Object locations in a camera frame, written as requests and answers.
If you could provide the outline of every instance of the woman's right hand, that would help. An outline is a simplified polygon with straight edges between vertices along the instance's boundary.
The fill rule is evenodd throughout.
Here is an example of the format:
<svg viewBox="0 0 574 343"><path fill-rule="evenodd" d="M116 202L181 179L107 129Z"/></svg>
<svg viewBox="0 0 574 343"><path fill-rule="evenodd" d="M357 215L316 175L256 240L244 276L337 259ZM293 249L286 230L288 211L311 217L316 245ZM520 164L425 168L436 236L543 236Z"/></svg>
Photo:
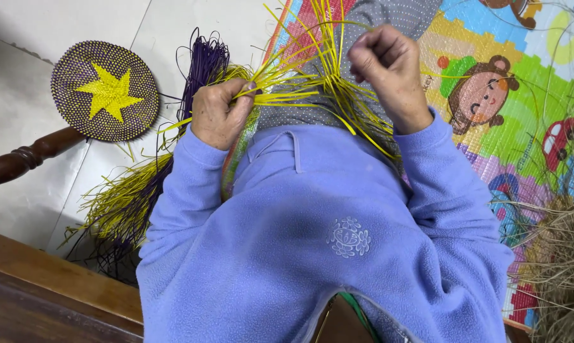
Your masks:
<svg viewBox="0 0 574 343"><path fill-rule="evenodd" d="M399 134L413 134L433 122L420 84L418 44L385 24L361 35L348 52L350 72L369 82Z"/></svg>

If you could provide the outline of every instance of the yellow star pattern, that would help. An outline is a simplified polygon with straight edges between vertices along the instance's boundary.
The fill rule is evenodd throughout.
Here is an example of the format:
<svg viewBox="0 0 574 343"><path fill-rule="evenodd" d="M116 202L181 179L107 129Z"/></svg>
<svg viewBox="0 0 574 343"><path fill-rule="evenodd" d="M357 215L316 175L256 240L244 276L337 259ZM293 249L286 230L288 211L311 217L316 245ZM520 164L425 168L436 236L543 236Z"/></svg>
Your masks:
<svg viewBox="0 0 574 343"><path fill-rule="evenodd" d="M92 119L95 114L99 113L100 109L104 108L120 123L123 123L124 119L122 118L120 109L143 100L143 98L129 96L130 69L122 75L121 79L117 79L100 65L93 63L93 67L99 75L100 80L92 81L76 89L77 91L85 91L86 93L93 94L89 118Z"/></svg>

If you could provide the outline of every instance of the light purple fleece sweater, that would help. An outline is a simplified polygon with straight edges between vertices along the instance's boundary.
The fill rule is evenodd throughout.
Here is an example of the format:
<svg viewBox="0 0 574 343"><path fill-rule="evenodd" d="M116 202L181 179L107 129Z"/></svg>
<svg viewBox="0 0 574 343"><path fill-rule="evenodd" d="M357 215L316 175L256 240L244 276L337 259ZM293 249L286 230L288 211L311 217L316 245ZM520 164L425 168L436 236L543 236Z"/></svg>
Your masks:
<svg viewBox="0 0 574 343"><path fill-rule="evenodd" d="M326 126L258 132L219 199L226 152L188 129L141 248L146 342L309 342L355 295L388 342L501 342L511 250L451 127L395 136L411 184Z"/></svg>

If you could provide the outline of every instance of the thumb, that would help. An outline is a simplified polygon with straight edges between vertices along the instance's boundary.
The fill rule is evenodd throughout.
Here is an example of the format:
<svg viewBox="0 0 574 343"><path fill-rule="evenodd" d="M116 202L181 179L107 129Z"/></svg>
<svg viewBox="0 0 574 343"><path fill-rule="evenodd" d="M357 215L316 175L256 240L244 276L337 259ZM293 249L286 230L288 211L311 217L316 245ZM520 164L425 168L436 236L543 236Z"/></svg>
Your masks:
<svg viewBox="0 0 574 343"><path fill-rule="evenodd" d="M242 91L251 90L256 87L257 85L255 82L247 82L245 86L243 86ZM243 128L244 123L253 108L253 99L255 98L255 93L255 91L250 91L245 95L241 95L237 98L237 103L230 109L227 120L233 124L233 129L240 131Z"/></svg>
<svg viewBox="0 0 574 343"><path fill-rule="evenodd" d="M382 82L386 68L382 66L374 51L367 47L365 36L353 44L347 55L356 74L365 78L372 86Z"/></svg>

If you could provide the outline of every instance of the wooden handle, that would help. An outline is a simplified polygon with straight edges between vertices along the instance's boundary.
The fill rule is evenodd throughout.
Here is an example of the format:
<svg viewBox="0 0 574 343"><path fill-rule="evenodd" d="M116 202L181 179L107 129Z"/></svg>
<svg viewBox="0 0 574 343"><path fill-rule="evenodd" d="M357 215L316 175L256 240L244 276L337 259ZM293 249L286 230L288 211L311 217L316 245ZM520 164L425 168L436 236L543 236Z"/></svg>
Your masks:
<svg viewBox="0 0 574 343"><path fill-rule="evenodd" d="M36 140L31 146L21 146L0 156L0 184L25 175L39 167L44 160L69 150L85 136L72 127L64 128Z"/></svg>

